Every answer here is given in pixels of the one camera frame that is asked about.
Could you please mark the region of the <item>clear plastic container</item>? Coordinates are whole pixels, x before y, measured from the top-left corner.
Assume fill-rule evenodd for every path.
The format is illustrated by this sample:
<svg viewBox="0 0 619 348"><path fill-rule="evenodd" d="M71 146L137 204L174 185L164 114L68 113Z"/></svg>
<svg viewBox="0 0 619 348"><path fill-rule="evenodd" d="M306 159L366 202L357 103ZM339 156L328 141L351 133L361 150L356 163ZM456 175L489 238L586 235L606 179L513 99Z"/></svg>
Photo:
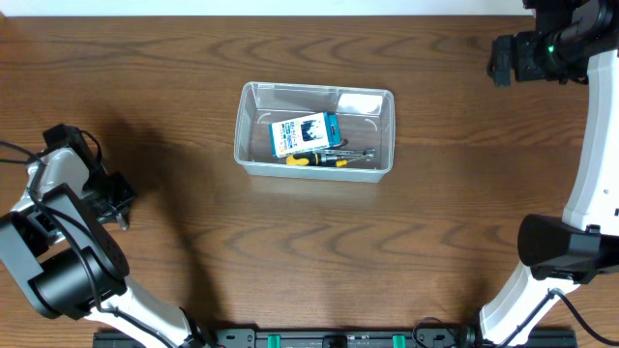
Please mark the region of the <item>clear plastic container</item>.
<svg viewBox="0 0 619 348"><path fill-rule="evenodd" d="M388 90L253 81L241 93L234 159L251 175L378 183L395 140Z"/></svg>

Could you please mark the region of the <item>yellow black stubby screwdriver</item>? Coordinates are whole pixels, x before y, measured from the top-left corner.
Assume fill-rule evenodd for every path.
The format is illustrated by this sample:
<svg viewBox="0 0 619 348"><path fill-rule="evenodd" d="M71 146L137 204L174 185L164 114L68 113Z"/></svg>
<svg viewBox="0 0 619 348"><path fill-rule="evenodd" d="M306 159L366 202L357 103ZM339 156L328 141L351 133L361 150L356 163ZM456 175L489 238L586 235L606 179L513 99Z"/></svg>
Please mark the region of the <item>yellow black stubby screwdriver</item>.
<svg viewBox="0 0 619 348"><path fill-rule="evenodd" d="M295 166L344 167L348 164L348 161L335 155L307 152L288 156L285 163Z"/></svg>

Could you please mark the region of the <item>silver wrench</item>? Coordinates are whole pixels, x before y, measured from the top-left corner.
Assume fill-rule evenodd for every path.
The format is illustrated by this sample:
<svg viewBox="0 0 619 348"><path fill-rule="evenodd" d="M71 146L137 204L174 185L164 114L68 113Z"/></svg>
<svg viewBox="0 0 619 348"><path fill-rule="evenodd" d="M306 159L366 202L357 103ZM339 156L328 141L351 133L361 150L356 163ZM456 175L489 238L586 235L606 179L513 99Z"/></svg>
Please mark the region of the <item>silver wrench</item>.
<svg viewBox="0 0 619 348"><path fill-rule="evenodd" d="M376 154L376 151L371 149L366 150L336 150L336 155L343 158L373 158Z"/></svg>

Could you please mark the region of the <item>blue white screwdriver box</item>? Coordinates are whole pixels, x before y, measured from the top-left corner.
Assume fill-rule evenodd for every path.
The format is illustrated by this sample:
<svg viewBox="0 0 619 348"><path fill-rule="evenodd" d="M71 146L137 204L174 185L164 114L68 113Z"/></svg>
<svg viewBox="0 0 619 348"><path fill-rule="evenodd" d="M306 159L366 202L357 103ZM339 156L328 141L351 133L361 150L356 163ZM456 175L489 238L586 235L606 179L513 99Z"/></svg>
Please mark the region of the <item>blue white screwdriver box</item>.
<svg viewBox="0 0 619 348"><path fill-rule="evenodd" d="M338 116L326 111L269 125L275 158L332 148L342 141Z"/></svg>

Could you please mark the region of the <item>red handled pliers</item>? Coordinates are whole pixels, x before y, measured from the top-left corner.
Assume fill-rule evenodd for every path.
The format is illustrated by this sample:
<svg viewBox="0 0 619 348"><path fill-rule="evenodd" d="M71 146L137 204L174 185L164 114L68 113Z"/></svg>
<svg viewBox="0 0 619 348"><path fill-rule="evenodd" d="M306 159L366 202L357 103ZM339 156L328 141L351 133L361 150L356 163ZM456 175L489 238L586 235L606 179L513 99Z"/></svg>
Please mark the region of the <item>red handled pliers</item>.
<svg viewBox="0 0 619 348"><path fill-rule="evenodd" d="M335 146L334 146L334 148L341 148L341 147L344 147L345 145L347 145L347 143L348 143L348 140L347 140L347 139L343 139L343 140L341 141L341 143L340 143L340 144L338 144L338 145L335 145Z"/></svg>

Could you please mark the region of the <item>black yellow precision screwdriver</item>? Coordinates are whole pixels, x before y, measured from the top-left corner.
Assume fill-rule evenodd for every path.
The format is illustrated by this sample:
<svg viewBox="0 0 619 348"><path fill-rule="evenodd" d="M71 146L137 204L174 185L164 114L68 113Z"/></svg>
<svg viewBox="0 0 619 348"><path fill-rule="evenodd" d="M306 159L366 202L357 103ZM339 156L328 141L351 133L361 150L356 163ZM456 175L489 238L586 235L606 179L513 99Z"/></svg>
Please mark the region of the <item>black yellow precision screwdriver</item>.
<svg viewBox="0 0 619 348"><path fill-rule="evenodd" d="M367 173L338 171L333 173L333 180L348 182L368 182L371 177Z"/></svg>

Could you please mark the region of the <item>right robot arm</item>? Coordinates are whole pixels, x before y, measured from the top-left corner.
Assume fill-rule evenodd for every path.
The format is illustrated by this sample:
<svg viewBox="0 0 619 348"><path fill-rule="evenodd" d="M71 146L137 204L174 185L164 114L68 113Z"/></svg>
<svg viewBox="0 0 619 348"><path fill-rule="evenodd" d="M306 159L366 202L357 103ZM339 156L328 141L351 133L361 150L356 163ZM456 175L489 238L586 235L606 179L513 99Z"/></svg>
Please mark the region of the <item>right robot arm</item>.
<svg viewBox="0 0 619 348"><path fill-rule="evenodd" d="M518 264L461 332L460 347L564 347L573 333L536 326L557 302L618 271L618 1L524 0L532 31L497 37L487 73L495 86L546 80L588 88L575 183L561 217L528 215Z"/></svg>

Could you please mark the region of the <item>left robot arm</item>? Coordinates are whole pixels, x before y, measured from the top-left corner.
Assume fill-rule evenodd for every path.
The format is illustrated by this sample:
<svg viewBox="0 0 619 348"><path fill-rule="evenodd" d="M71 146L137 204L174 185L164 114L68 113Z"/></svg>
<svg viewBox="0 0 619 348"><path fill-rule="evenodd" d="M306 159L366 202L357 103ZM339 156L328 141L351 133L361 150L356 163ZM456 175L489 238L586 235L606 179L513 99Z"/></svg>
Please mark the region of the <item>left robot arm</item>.
<svg viewBox="0 0 619 348"><path fill-rule="evenodd" d="M139 285L105 229L128 229L135 198L110 173L94 137L59 124L43 134L46 147L22 161L24 193L1 218L1 261L28 303L42 316L108 325L145 347L212 347L187 312Z"/></svg>

